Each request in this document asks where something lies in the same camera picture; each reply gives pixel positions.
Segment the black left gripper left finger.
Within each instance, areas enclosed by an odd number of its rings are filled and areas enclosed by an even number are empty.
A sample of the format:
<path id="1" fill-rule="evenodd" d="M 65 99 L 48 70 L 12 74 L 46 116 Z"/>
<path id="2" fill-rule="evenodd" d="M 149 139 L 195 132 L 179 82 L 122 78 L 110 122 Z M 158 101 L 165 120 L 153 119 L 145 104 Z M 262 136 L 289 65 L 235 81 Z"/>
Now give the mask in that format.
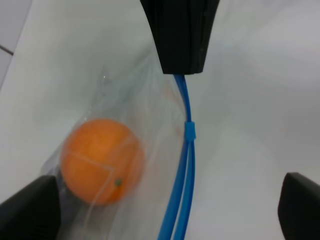
<path id="1" fill-rule="evenodd" d="M 43 175 L 0 204 L 2 240 L 55 240 L 61 206 L 55 176 Z"/>

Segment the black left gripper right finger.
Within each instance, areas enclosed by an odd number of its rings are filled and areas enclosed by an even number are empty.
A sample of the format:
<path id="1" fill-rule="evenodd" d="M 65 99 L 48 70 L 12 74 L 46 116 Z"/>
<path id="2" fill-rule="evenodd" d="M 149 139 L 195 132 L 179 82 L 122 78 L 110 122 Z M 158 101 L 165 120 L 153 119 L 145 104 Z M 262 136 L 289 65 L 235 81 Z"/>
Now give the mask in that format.
<path id="1" fill-rule="evenodd" d="M 320 185 L 298 172 L 287 173 L 277 214 L 286 240 L 319 240 Z"/>

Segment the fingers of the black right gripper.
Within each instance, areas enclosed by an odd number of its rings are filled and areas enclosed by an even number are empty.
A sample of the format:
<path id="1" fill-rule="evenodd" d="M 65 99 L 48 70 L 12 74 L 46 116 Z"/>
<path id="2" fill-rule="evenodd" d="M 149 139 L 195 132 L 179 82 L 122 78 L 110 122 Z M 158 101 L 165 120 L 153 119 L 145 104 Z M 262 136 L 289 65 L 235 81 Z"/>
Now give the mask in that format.
<path id="1" fill-rule="evenodd" d="M 219 0 L 142 0 L 164 74 L 203 71 Z"/>

